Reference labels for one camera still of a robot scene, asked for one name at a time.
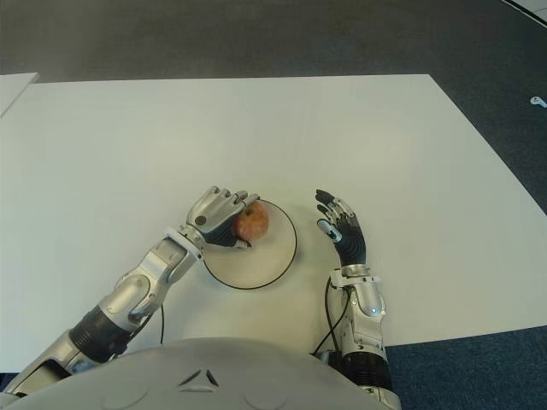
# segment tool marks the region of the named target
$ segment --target plate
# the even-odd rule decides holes
[[[205,266],[217,280],[236,289],[258,289],[283,276],[297,252],[297,232],[286,212],[259,200],[269,217],[268,232],[252,248],[210,245],[203,250]]]

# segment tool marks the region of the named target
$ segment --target silver robotic arm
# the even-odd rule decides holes
[[[169,288],[202,259],[206,243],[248,247],[238,240],[235,218],[258,195],[210,188],[192,207],[186,224],[169,228],[137,267],[123,275],[73,329],[65,331],[0,395],[0,408],[77,372],[122,354],[127,344],[163,304]]]
[[[317,225],[331,238],[341,266],[332,271],[327,286],[338,290],[341,301],[344,294],[349,298],[337,329],[331,326],[337,351],[329,364],[367,394],[388,408],[398,410],[401,403],[392,391],[382,337],[384,298],[378,291],[379,279],[372,276],[365,265],[365,238],[356,214],[343,200],[323,190],[317,190],[315,199],[320,202],[317,208],[326,216],[318,220]]]

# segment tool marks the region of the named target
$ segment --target plate rim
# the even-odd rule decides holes
[[[238,289],[238,290],[255,290],[255,289],[260,289],[260,288],[264,288],[270,284],[272,284],[273,282],[275,282],[276,280],[278,280],[279,278],[281,278],[282,276],[285,275],[285,273],[289,270],[289,267],[291,267],[292,265],[292,262],[294,261],[294,258],[296,257],[297,255],[297,248],[298,248],[298,235],[297,235],[297,229],[294,227],[294,223],[292,222],[292,219],[291,217],[288,215],[287,212],[285,212],[285,210],[280,207],[279,205],[271,202],[271,201],[268,201],[266,199],[262,199],[262,198],[259,198],[257,199],[257,201],[262,201],[262,202],[267,202],[269,203],[270,205],[273,205],[274,207],[276,207],[279,211],[281,211],[286,217],[287,219],[289,220],[289,222],[291,223],[291,227],[292,227],[292,232],[294,233],[294,250],[292,251],[292,257],[291,257],[291,260],[289,261],[289,263],[287,264],[287,267],[283,270],[282,273],[279,274],[278,277],[276,277],[275,279],[272,279],[270,280],[269,282],[267,282],[266,284],[261,284],[260,286],[254,286],[252,288],[240,288],[238,286],[234,286],[234,285],[231,285],[231,284],[227,284],[226,282],[218,279],[215,274],[211,271],[211,269],[209,268],[209,266],[207,265],[207,261],[205,260],[205,257],[203,257],[203,264],[205,265],[205,268],[207,269],[207,272],[209,272],[209,274],[215,278],[215,280],[217,280],[218,282],[220,282],[221,284],[224,284],[225,286],[228,286],[232,289]]]

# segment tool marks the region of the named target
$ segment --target red apple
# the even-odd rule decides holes
[[[268,222],[266,209],[260,203],[254,201],[238,215],[233,223],[233,231],[240,239],[253,242],[266,235]]]

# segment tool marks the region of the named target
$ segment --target floor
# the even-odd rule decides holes
[[[0,0],[0,15],[0,73],[42,82],[429,73],[547,211],[547,109],[529,103],[547,101],[547,29],[499,0]],[[389,356],[405,409],[547,402],[545,327]]]

